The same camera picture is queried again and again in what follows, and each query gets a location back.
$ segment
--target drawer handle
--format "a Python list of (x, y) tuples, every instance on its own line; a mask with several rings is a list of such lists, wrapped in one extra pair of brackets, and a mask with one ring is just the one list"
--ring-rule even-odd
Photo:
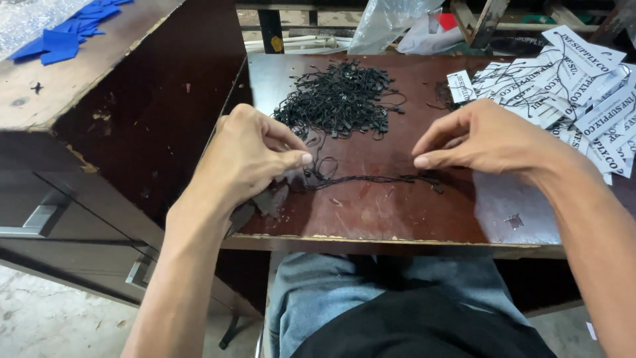
[(0, 237), (46, 239), (64, 209), (55, 205), (38, 205), (23, 226), (0, 226)]
[(146, 255), (139, 255), (132, 265), (128, 277), (126, 277), (126, 283), (145, 291), (148, 288), (148, 284), (144, 282), (144, 277), (146, 277), (149, 268), (150, 258)]

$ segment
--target jeans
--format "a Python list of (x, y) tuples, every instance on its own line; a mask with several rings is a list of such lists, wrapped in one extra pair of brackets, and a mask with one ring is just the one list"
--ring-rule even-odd
[[(401, 278), (379, 275), (374, 266), (391, 266)], [(400, 279), (432, 282), (458, 303), (530, 325), (513, 305), (506, 284), (489, 258), (388, 258), (298, 252), (283, 259), (270, 293), (266, 325), (272, 357), (290, 357), (330, 320), (371, 301)]]

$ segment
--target scratched table surface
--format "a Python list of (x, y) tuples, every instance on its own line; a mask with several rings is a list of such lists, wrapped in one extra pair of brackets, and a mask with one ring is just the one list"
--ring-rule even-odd
[[(290, 76), (315, 71), (310, 65), (325, 70), (333, 63), (330, 59), (344, 58), (344, 55), (250, 55), (249, 79), (255, 107), (263, 113), (273, 113), (296, 90)], [(416, 55), (347, 58), (359, 59), (360, 66), (388, 71), (389, 77), (396, 79), (392, 87), (398, 88), (408, 100), (402, 105), (405, 114), (389, 113), (389, 132), (383, 140), (374, 140), (370, 132), (354, 132), (345, 140), (326, 138), (320, 157), (336, 158), (338, 170), (334, 178), (417, 173), (410, 154), (413, 146), (434, 120), (448, 113), (426, 104), (442, 106), (436, 99), (436, 83), (445, 82), (448, 73), (514, 59)], [(400, 97), (395, 96), (395, 100), (399, 102)], [(310, 134), (307, 141), (317, 135)], [(315, 154), (317, 147), (310, 150)], [(301, 175), (290, 173), (287, 179), (298, 182)], [(553, 210), (535, 187), (510, 176), (464, 168), (436, 171), (435, 175), (441, 181), (443, 194), (436, 193), (425, 182), (349, 181), (310, 193), (279, 191), (279, 217), (254, 215), (239, 234), (228, 239), (225, 247), (325, 251), (329, 242), (377, 243), (381, 244), (377, 249), (365, 252), (381, 254), (395, 253), (386, 250), (389, 244), (431, 244), (512, 247), (523, 251), (515, 254), (519, 257), (563, 256)], [(634, 214), (634, 183), (614, 176), (613, 190)], [(267, 244), (258, 245), (255, 239)], [(313, 241), (314, 245), (303, 245), (304, 241)], [(339, 250), (347, 252), (339, 253), (357, 253), (355, 247), (342, 246)]]

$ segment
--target bubble wrap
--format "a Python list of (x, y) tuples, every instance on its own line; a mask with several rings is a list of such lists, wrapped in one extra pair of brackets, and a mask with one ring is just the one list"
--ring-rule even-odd
[(63, 23), (91, 0), (0, 0), (0, 61), (42, 30)]

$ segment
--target right hand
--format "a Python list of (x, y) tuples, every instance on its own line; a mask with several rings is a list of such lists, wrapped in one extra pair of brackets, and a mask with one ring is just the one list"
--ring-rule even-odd
[(533, 174), (575, 164), (600, 177), (576, 149), (489, 99), (437, 119), (412, 154), (419, 169), (464, 166), (488, 173)]

